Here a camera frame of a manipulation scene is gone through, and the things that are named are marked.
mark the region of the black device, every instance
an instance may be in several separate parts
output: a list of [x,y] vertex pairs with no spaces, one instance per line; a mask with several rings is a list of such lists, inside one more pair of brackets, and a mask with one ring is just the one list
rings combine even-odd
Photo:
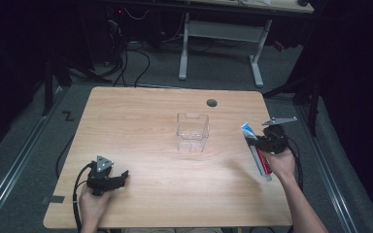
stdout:
[[269,125],[263,130],[264,136],[257,136],[251,143],[259,150],[280,153],[288,147],[288,137],[281,124]]
[[110,178],[112,167],[100,170],[99,164],[102,161],[97,162],[97,166],[92,166],[89,174],[87,175],[86,185],[92,189],[92,195],[102,196],[106,191],[115,190],[117,188],[125,186],[125,180],[128,178],[129,171],[126,171],[120,175],[120,177]]
[[96,162],[91,161],[90,163],[86,164],[86,166],[81,170],[80,174],[75,181],[74,186],[74,193],[72,195],[72,203],[74,208],[74,216],[75,222],[77,222],[78,232],[81,232],[82,224],[80,219],[80,212],[78,210],[78,196],[77,196],[77,189],[80,185],[79,181],[81,175],[86,170],[86,168],[90,168],[90,172],[87,175],[86,185],[87,187],[92,189],[92,195],[94,196],[102,196],[104,192],[115,190],[117,188],[125,186],[125,181],[128,178],[129,171],[122,173],[120,177],[110,178],[109,174],[112,170],[112,165],[114,162],[104,158],[103,156],[98,155]]

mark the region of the wire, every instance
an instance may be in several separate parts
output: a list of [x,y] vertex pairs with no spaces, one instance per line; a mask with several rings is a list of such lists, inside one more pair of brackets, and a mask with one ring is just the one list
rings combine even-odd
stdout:
[[183,43],[180,43],[180,42],[177,42],[177,43],[173,43],[173,42],[176,42],[177,40],[180,40],[180,39],[183,39],[183,37],[178,37],[178,38],[175,38],[171,41],[165,41],[165,43],[162,43],[161,45],[163,47],[166,47],[166,48],[169,48],[169,49],[177,49],[177,48],[180,48],[183,46]]
[[184,22],[184,18],[185,18],[185,16],[186,16],[186,14],[183,14],[183,17],[181,18],[180,25],[178,26],[178,30],[177,30],[177,32],[174,34],[174,36],[171,37],[171,38],[168,39],[168,40],[162,41],[161,43],[166,43],[166,42],[170,42],[170,41],[178,40],[179,38],[183,38],[182,36],[178,36],[178,35],[180,34],[181,28],[183,27],[183,22]]
[[77,189],[79,185],[81,185],[82,183],[78,183],[78,182],[80,181],[81,175],[86,170],[86,168],[91,168],[92,166],[94,166],[94,163],[95,162],[92,161],[91,163],[86,164],[86,166],[83,168],[83,170],[81,170],[80,174],[77,176],[77,180],[75,181],[74,193],[72,194],[72,206],[74,209],[75,222],[77,222],[78,232],[81,232],[81,229],[82,229],[80,212],[78,210],[78,198],[77,198]]
[[115,33],[115,31],[118,29],[118,34],[121,35],[119,24],[117,24],[115,21],[113,21],[111,19],[108,19],[108,22],[110,22],[114,26],[113,33]]
[[123,73],[125,72],[126,66],[128,64],[128,51],[127,51],[127,47],[128,47],[128,44],[126,44],[126,47],[124,49],[124,51],[125,51],[125,65],[123,66],[123,69],[121,68],[120,74],[119,74],[119,76],[117,76],[117,79],[114,81],[113,86],[116,86],[117,83],[118,83],[118,81],[119,81],[119,79],[120,79],[120,77],[122,77],[123,86],[127,87],[126,82],[125,82],[125,78],[123,77]]
[[129,15],[130,17],[132,17],[133,19],[135,19],[135,20],[142,20],[142,19],[144,19],[144,18],[147,16],[147,13],[150,11],[150,10],[145,11],[145,13],[144,13],[144,15],[143,15],[142,17],[133,17],[133,16],[131,15],[131,13],[129,13],[128,10],[126,10],[126,8],[124,8],[124,9],[125,9],[125,11],[128,13],[128,15]]
[[81,184],[86,183],[86,182],[87,181],[83,181],[83,182],[79,183],[77,187],[81,186]]
[[243,47],[249,44],[249,42],[244,42],[244,41],[234,42],[233,45],[229,45],[229,44],[222,43],[222,42],[225,42],[225,40],[215,40],[214,44],[218,46],[229,47],[229,48]]
[[297,171],[298,171],[298,186],[299,186],[299,189],[301,189],[301,191],[304,192],[304,174],[303,174],[303,171],[302,171],[299,147],[295,143],[295,141],[293,141],[293,139],[291,139],[291,138],[288,138],[288,139],[291,140],[295,144],[295,147],[297,149],[297,152],[295,152],[294,149],[290,145],[288,145],[288,148],[292,152],[293,157],[295,159],[295,164],[296,164],[296,168],[297,168]]
[[56,177],[59,179],[60,173],[59,173],[59,162],[62,155],[65,153],[66,149],[69,147],[69,145],[72,143],[72,140],[74,139],[75,134],[72,135],[72,137],[69,139],[68,143],[63,148],[62,152],[59,154],[58,158],[56,159],[56,165],[55,165],[55,173]]
[[[200,40],[194,40],[194,41],[197,42],[197,41],[206,41],[206,40],[200,39]],[[209,49],[213,46],[213,44],[214,44],[214,40],[213,40],[213,39],[210,39],[210,43],[208,44],[207,48],[205,48],[205,49],[203,49],[203,50],[195,50],[195,49],[193,49],[192,46],[190,46],[190,45],[188,45],[188,49],[189,49],[189,50],[193,50],[193,51],[204,52],[204,51],[209,50]]]
[[293,225],[289,228],[288,233],[293,232]]
[[141,73],[141,75],[139,75],[139,76],[136,78],[136,80],[135,80],[134,87],[136,87],[136,86],[137,86],[137,83],[138,83],[138,81],[139,81],[139,79],[141,79],[141,77],[145,74],[145,72],[147,72],[147,70],[150,68],[150,64],[151,64],[151,63],[150,63],[150,58],[149,58],[146,54],[144,54],[143,52],[141,52],[141,51],[136,51],[136,50],[132,50],[132,51],[138,52],[138,53],[144,55],[144,56],[148,59],[148,65],[147,65],[147,68],[145,68],[145,70]]
[[141,44],[141,46],[139,48],[136,48],[136,49],[131,49],[131,50],[140,50],[144,47],[145,43],[144,42],[141,42],[141,41],[132,41],[132,42],[129,42],[128,43],[128,46],[129,44],[131,45],[135,45],[135,44]]
[[[275,233],[275,230],[274,229],[272,229],[272,227],[266,227],[268,230],[270,230],[272,233]],[[253,231],[255,230],[255,227],[251,227],[250,228],[250,233],[254,233]]]

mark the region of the gray carpet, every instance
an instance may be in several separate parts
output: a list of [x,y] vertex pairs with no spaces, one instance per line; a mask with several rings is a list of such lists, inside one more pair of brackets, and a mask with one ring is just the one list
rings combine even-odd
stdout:
[[[220,42],[224,45],[235,45],[231,42]],[[230,89],[253,90],[266,92],[284,84],[302,48],[288,49],[282,52],[272,47],[265,47],[259,59],[259,67],[264,80],[264,88],[256,88],[247,55],[251,54],[253,45],[244,44],[233,48],[220,45],[191,45],[187,79],[178,80],[181,49],[178,44],[165,44],[160,50],[148,46],[133,44],[137,49],[149,56],[150,67],[138,82],[138,87],[151,85],[179,88]],[[148,59],[136,51],[128,52],[128,65],[124,74],[125,83],[132,85],[136,78],[148,65]],[[98,66],[96,72],[102,73],[108,68]],[[118,74],[109,79],[112,81]],[[55,164],[58,156],[74,135],[85,103],[91,89],[97,85],[111,85],[96,83],[82,77],[74,77],[70,88],[63,88],[56,97],[58,102],[53,109],[40,137],[26,160],[24,168],[10,192],[6,201],[0,206],[0,232],[76,232],[76,230],[53,230],[43,225],[43,219],[48,207],[45,197],[50,197],[56,185]],[[118,86],[123,86],[122,79]],[[267,99],[266,104],[272,117],[302,118],[300,110],[308,106],[294,107],[290,101],[291,94],[280,94]],[[0,183],[10,171],[29,135],[34,127],[42,120],[44,110],[44,92],[40,88],[35,95],[34,102],[13,122],[0,145]],[[304,171],[305,195],[311,202],[329,232],[345,232],[344,223],[340,220],[337,208],[330,196],[317,160],[316,146],[324,154],[325,161],[330,167],[331,175],[339,187],[342,197],[353,217],[356,229],[350,232],[373,232],[373,207],[364,188],[356,176],[354,169],[342,147],[336,133],[331,126],[323,102],[319,105],[320,113],[317,120],[318,137],[312,139],[305,129],[304,122],[285,124],[287,134],[299,146],[301,162]],[[275,232],[287,232],[288,227],[272,226]],[[255,227],[252,231],[272,232],[266,227]]]

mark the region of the cord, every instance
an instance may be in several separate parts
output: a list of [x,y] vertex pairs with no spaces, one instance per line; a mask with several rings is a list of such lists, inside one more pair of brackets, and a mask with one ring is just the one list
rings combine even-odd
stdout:
[[127,66],[127,64],[128,64],[128,51],[127,51],[127,45],[126,45],[126,47],[125,47],[124,50],[125,50],[125,65],[123,66],[123,69],[120,68],[120,69],[121,69],[120,74],[117,76],[117,78],[115,79],[114,84],[113,84],[112,86],[116,86],[117,83],[118,83],[118,81],[119,81],[119,79],[120,79],[120,77],[122,77],[123,86],[124,86],[124,87],[127,87],[126,82],[125,82],[125,78],[123,77],[123,73],[125,72],[125,70],[126,70],[126,66]]
[[132,17],[133,19],[135,19],[135,20],[142,20],[142,19],[144,19],[144,18],[147,16],[147,13],[150,11],[150,10],[145,11],[145,13],[144,13],[144,15],[143,15],[142,17],[133,17],[133,16],[131,15],[131,13],[129,13],[128,10],[126,10],[126,8],[124,8],[124,9],[125,9],[126,13],[127,13],[130,17]]
[[74,216],[75,216],[75,222],[77,222],[78,232],[81,232],[82,224],[81,224],[81,219],[80,219],[80,211],[78,210],[77,189],[82,183],[85,183],[85,182],[82,182],[82,183],[78,183],[78,182],[80,181],[81,175],[86,170],[86,168],[91,168],[92,166],[96,166],[94,161],[86,164],[83,170],[81,170],[80,174],[77,177],[77,180],[75,181],[74,193],[72,194],[72,205],[74,208]]
[[95,73],[92,73],[88,70],[83,70],[83,68],[79,69],[79,68],[75,67],[80,73],[82,73],[84,75],[81,76],[81,75],[73,72],[71,69],[69,69],[69,73],[71,75],[73,75],[74,77],[77,77],[79,79],[92,78],[92,79],[94,79],[98,82],[109,83],[110,82],[109,80],[105,80],[103,78],[108,77],[110,75],[113,75],[119,69],[121,69],[122,59],[121,59],[119,53],[120,53],[120,50],[121,50],[121,45],[123,44],[123,43],[120,42],[120,40],[122,40],[122,32],[121,32],[119,24],[111,17],[108,18],[108,28],[109,28],[109,36],[111,37],[111,41],[112,41],[112,50],[113,50],[113,58],[112,59],[115,60],[114,67],[111,70],[106,71],[106,72],[104,72],[102,74],[99,74],[99,75],[95,74]]
[[139,81],[139,79],[141,79],[141,77],[145,74],[145,72],[147,72],[147,70],[150,68],[150,64],[151,64],[151,63],[150,63],[150,58],[149,58],[146,54],[144,54],[143,52],[141,52],[141,51],[137,51],[137,50],[132,50],[132,51],[138,52],[138,53],[144,55],[144,56],[148,59],[148,65],[147,65],[147,68],[145,68],[145,70],[141,73],[141,75],[139,75],[139,76],[136,78],[136,80],[135,80],[134,87],[136,87],[136,86],[137,86],[137,83],[138,83],[138,81]]
[[[268,230],[270,230],[272,233],[275,233],[275,230],[274,229],[272,229],[272,227],[266,227]],[[250,228],[250,233],[253,233],[253,231],[255,230],[255,227],[251,227]]]
[[298,186],[299,186],[299,189],[301,189],[301,191],[304,192],[304,174],[303,174],[302,166],[301,166],[301,159],[300,159],[301,157],[300,157],[299,147],[293,141],[293,139],[291,138],[288,138],[288,139],[293,142],[293,144],[295,145],[297,149],[297,152],[295,152],[295,150],[288,144],[288,148],[292,152],[293,157],[295,159],[295,164],[296,164],[297,173],[298,173]]
[[289,228],[288,233],[293,232],[293,225]]
[[249,44],[249,42],[239,41],[239,42],[234,42],[233,45],[229,45],[229,44],[226,44],[226,43],[222,43],[223,41],[225,41],[225,40],[215,40],[214,44],[217,45],[217,46],[223,46],[223,47],[229,47],[229,48],[243,47],[243,46]]
[[[199,41],[207,41],[207,39],[196,39],[196,40],[194,40],[194,41],[195,41],[195,42],[199,42]],[[213,46],[213,44],[214,44],[214,40],[213,40],[213,39],[210,39],[209,42],[210,42],[210,43],[207,45],[207,48],[205,48],[205,49],[203,49],[203,50],[195,50],[192,46],[189,45],[189,43],[188,43],[188,49],[189,49],[189,50],[192,50],[192,51],[204,52],[204,51],[209,50],[209,49]]]
[[75,137],[75,134],[72,135],[72,137],[69,139],[68,143],[65,145],[65,147],[62,150],[62,152],[59,154],[58,158],[56,159],[55,173],[56,173],[56,177],[58,179],[59,179],[59,176],[60,176],[60,173],[59,173],[59,162],[60,162],[60,158],[65,153],[65,151],[68,148],[68,146],[72,143],[72,140],[74,139],[74,137]]
[[132,51],[132,50],[140,50],[140,49],[142,49],[142,48],[144,47],[144,45],[145,45],[145,43],[144,43],[144,42],[141,42],[141,41],[132,41],[132,42],[129,42],[129,43],[128,43],[128,46],[129,46],[129,44],[131,44],[131,45],[140,44],[140,46],[139,46],[138,48],[136,48],[136,49],[130,49],[130,51]]
[[177,32],[174,34],[174,36],[172,36],[170,39],[168,40],[165,40],[165,41],[162,41],[161,43],[166,43],[166,42],[171,42],[171,41],[174,41],[174,40],[178,40],[179,38],[183,38],[182,36],[178,36],[180,34],[180,31],[181,31],[181,28],[183,27],[183,22],[184,22],[184,18],[185,18],[186,14],[183,14],[183,17],[181,18],[181,22],[180,22],[180,25],[178,26],[178,30]]

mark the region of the black cable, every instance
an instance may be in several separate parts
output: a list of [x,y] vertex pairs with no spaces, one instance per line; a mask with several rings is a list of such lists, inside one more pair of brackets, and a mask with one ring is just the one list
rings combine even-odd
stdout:
[[138,52],[138,53],[141,53],[142,55],[144,55],[147,59],[148,59],[148,65],[147,65],[147,68],[145,68],[145,70],[141,73],[141,75],[139,75],[136,80],[135,80],[135,83],[134,83],[134,87],[136,87],[136,85],[138,84],[138,81],[139,79],[141,79],[141,77],[145,74],[145,72],[147,72],[147,70],[150,68],[150,58],[144,54],[143,52],[141,51],[137,51],[137,50],[132,50],[132,51],[135,51],[135,52]]
[[203,50],[194,50],[194,49],[192,48],[192,45],[188,45],[188,49],[189,49],[189,50],[192,50],[192,51],[204,52],[204,51],[209,50],[209,49],[212,47],[213,44],[214,44],[214,40],[213,40],[213,39],[210,39],[210,42],[209,42],[207,48],[205,48],[205,49],[203,49]]
[[289,150],[292,152],[292,155],[295,159],[295,164],[296,164],[296,168],[297,168],[297,173],[298,173],[298,186],[299,186],[299,189],[301,189],[302,192],[304,192],[304,174],[303,174],[303,171],[302,171],[302,165],[301,165],[301,159],[300,159],[300,152],[299,152],[299,147],[298,145],[293,141],[293,139],[291,138],[288,138],[289,140],[291,140],[294,144],[295,144],[295,147],[297,149],[297,152],[294,151],[294,149],[288,144],[288,148]]
[[100,82],[100,83],[110,83],[111,81],[110,80],[105,80],[104,78],[96,75],[95,73],[93,73],[92,71],[90,70],[87,70],[86,68],[84,68],[83,66],[65,58],[65,57],[62,57],[62,56],[58,56],[58,59],[60,61],[62,61],[64,64],[66,64],[67,67],[73,67],[75,68],[77,71],[81,72],[82,74],[84,74],[85,76],[97,81],[97,82]]
[[124,51],[125,51],[125,65],[123,66],[123,68],[121,68],[120,74],[117,76],[117,78],[115,79],[114,84],[112,86],[116,86],[117,83],[118,83],[118,81],[119,81],[119,79],[120,79],[120,77],[122,77],[123,86],[127,87],[126,82],[125,82],[125,78],[123,77],[123,73],[125,72],[126,66],[128,64],[127,46],[125,47]]
[[77,222],[78,232],[81,232],[81,229],[82,229],[80,211],[78,210],[78,198],[77,198],[77,189],[78,189],[78,186],[81,185],[82,183],[78,183],[78,182],[80,181],[81,175],[86,170],[86,168],[91,168],[92,166],[96,166],[95,163],[96,162],[92,161],[91,163],[86,164],[86,166],[83,168],[83,170],[81,170],[80,174],[78,175],[77,180],[75,181],[74,193],[72,194],[72,205],[74,208],[74,216],[75,216],[75,222]]
[[83,182],[79,183],[79,184],[77,185],[77,188],[78,188],[79,186],[81,186],[81,184],[86,183],[86,182],[87,182],[87,181],[83,181]]
[[65,145],[65,147],[62,150],[62,152],[59,154],[58,158],[56,159],[55,173],[56,173],[56,177],[58,179],[59,179],[59,176],[60,176],[60,174],[59,174],[59,162],[60,162],[60,158],[65,153],[65,151],[68,148],[68,146],[72,143],[72,140],[74,139],[74,137],[75,137],[75,134],[72,135],[72,137],[69,139],[68,143]]
[[183,36],[179,36],[180,34],[180,31],[182,30],[183,28],[183,25],[184,24],[184,20],[186,18],[186,14],[183,13],[183,16],[181,17],[181,21],[180,21],[180,26],[178,27],[178,30],[174,33],[174,36],[170,37],[169,39],[167,40],[164,40],[164,41],[161,41],[161,44],[163,45],[164,43],[167,43],[167,42],[171,42],[171,41],[174,41],[174,40],[178,40],[180,38],[184,38]]
[[[105,73],[102,73],[102,74],[99,74],[99,75],[96,75],[96,76],[98,76],[100,78],[105,78],[107,76],[110,76],[110,75],[113,75],[114,73],[116,73],[119,69],[121,69],[121,67],[122,67],[122,58],[119,56],[117,58],[116,64],[114,65],[114,67],[111,70],[106,71]],[[72,76],[74,76],[74,77],[77,77],[79,79],[88,79],[88,78],[90,78],[87,74],[81,76],[81,75],[73,72],[71,69],[69,69],[69,74],[72,75]]]
[[161,45],[166,47],[166,48],[169,48],[169,49],[177,49],[177,48],[180,48],[183,46],[183,42],[177,42],[179,41],[180,39],[183,39],[184,37],[178,37],[178,38],[174,38],[172,39],[171,41],[165,41],[165,42],[162,42]]
[[[272,229],[272,227],[266,227],[268,230],[270,230],[272,233],[275,233],[275,230],[274,229]],[[253,230],[255,230],[255,227],[251,227],[250,228],[250,233],[253,233]]]
[[243,46],[249,44],[249,42],[239,41],[239,42],[234,42],[234,45],[228,45],[226,43],[221,43],[221,41],[225,41],[225,40],[215,40],[214,44],[217,45],[217,46],[228,47],[228,48],[243,47]]
[[144,45],[145,45],[145,43],[144,42],[140,42],[140,41],[138,41],[138,42],[131,42],[131,43],[129,43],[129,44],[132,44],[132,45],[135,45],[135,44],[141,44],[141,46],[139,46],[138,48],[136,48],[136,49],[130,49],[130,50],[140,50],[140,49],[142,49],[143,47],[144,47]]

